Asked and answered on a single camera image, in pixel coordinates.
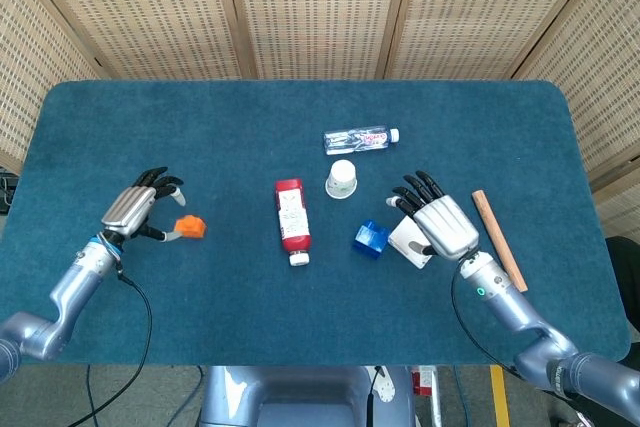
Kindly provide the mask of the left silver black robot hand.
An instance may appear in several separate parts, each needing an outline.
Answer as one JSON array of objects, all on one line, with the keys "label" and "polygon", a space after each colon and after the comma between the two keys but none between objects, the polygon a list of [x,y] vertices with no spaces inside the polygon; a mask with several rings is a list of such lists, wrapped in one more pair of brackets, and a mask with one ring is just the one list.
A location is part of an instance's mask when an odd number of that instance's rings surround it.
[{"label": "left silver black robot hand", "polygon": [[184,207],[186,199],[181,191],[183,181],[166,175],[167,167],[157,167],[142,172],[103,215],[101,236],[111,245],[121,249],[126,240],[143,236],[159,242],[170,242],[182,237],[178,231],[165,232],[148,224],[155,202],[171,197]]}]

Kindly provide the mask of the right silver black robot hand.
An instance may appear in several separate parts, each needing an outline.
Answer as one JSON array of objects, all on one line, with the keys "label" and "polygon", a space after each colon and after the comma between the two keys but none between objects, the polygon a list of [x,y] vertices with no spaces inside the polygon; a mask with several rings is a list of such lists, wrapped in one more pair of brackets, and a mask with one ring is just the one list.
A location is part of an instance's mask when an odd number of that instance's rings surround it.
[{"label": "right silver black robot hand", "polygon": [[479,251],[479,233],[457,202],[426,172],[403,176],[408,184],[392,189],[386,204],[400,210],[429,241],[429,253],[458,263]]}]

